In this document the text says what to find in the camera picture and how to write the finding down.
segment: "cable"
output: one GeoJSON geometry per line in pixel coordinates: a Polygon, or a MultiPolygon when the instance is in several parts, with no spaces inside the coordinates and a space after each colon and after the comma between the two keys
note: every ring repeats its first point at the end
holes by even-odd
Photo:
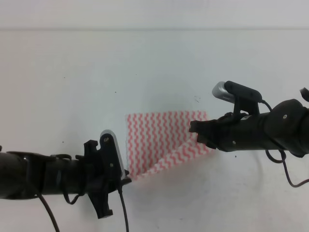
{"type": "Polygon", "coordinates": [[[56,222],[56,219],[55,219],[55,216],[52,212],[52,210],[50,209],[48,203],[46,202],[45,198],[42,196],[42,194],[38,191],[38,189],[32,184],[30,183],[29,181],[25,180],[24,178],[18,176],[18,175],[15,175],[11,172],[5,172],[6,174],[8,174],[9,176],[17,179],[18,181],[22,182],[23,184],[25,184],[26,188],[30,189],[35,195],[38,196],[38,198],[41,200],[42,204],[44,205],[51,221],[52,221],[52,224],[55,228],[55,231],[56,232],[60,232],[59,230],[59,227],[58,227],[58,224],[56,222]]]}
{"type": "Polygon", "coordinates": [[[264,105],[266,105],[267,108],[269,109],[269,111],[272,111],[272,108],[270,107],[270,105],[269,105],[266,101],[262,100],[261,103],[263,103],[264,105]]]}
{"type": "MultiPolygon", "coordinates": [[[[269,109],[269,111],[272,111],[272,108],[270,107],[270,105],[269,105],[266,101],[262,100],[261,103],[265,104],[265,105],[267,106],[267,108],[269,109]]],[[[300,182],[300,183],[297,184],[297,185],[295,185],[295,184],[292,183],[292,181],[291,181],[291,179],[290,179],[289,172],[288,172],[288,168],[287,168],[286,163],[285,163],[286,154],[285,154],[285,152],[284,152],[283,150],[279,150],[279,152],[280,152],[280,154],[281,154],[281,158],[282,158],[281,160],[278,160],[278,159],[273,158],[273,157],[271,156],[271,154],[269,153],[268,150],[265,150],[265,152],[266,152],[267,157],[268,157],[272,162],[274,162],[274,163],[283,163],[283,167],[284,167],[284,172],[285,172],[286,178],[287,178],[289,184],[290,184],[293,188],[298,188],[298,187],[300,187],[300,186],[302,186],[302,185],[304,185],[304,184],[306,184],[306,183],[309,182],[309,179],[307,179],[307,180],[304,180],[304,181],[300,182]]]]}
{"type": "Polygon", "coordinates": [[[126,232],[129,232],[129,222],[128,222],[128,220],[127,220],[125,200],[124,200],[124,197],[123,197],[123,195],[122,195],[122,186],[120,186],[120,187],[118,188],[118,192],[119,192],[119,196],[120,196],[122,208],[123,208],[123,210],[124,210],[125,222],[126,222],[126,232]]]}

